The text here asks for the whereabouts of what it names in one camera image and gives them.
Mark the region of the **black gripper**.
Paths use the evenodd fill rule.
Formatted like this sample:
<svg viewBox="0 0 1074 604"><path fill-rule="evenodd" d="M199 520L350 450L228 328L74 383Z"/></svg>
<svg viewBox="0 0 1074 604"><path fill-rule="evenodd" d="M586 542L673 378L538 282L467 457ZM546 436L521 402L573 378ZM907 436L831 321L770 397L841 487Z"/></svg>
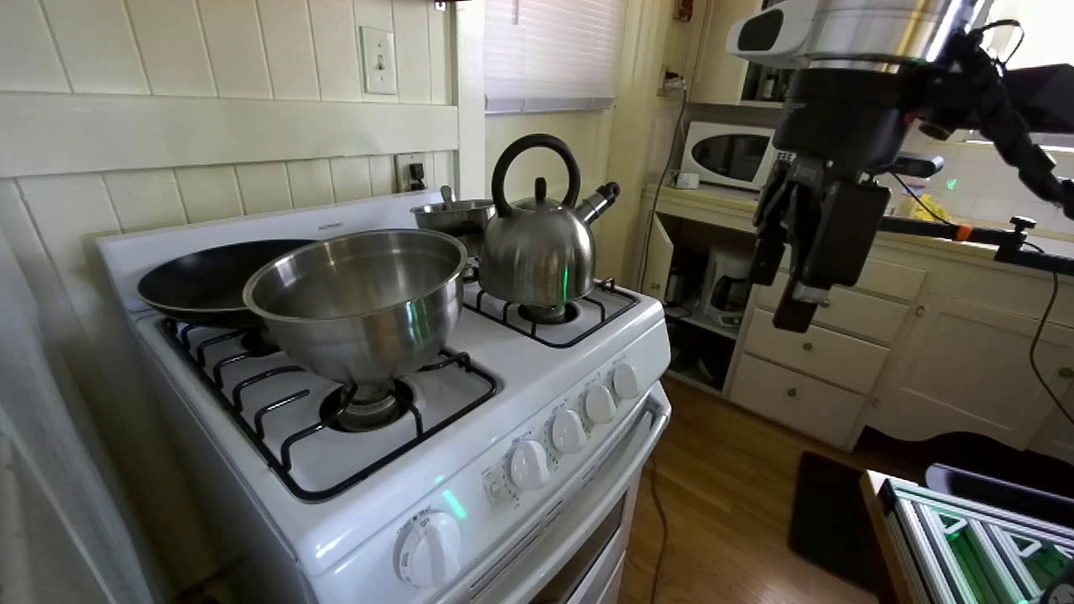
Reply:
<svg viewBox="0 0 1074 604"><path fill-rule="evenodd" d="M804 331L831 284L860 282L886 201L886 189L829 178L817 159L771 163L754 209L749 278L771 284L783 250L792 250L774 328Z"/></svg>

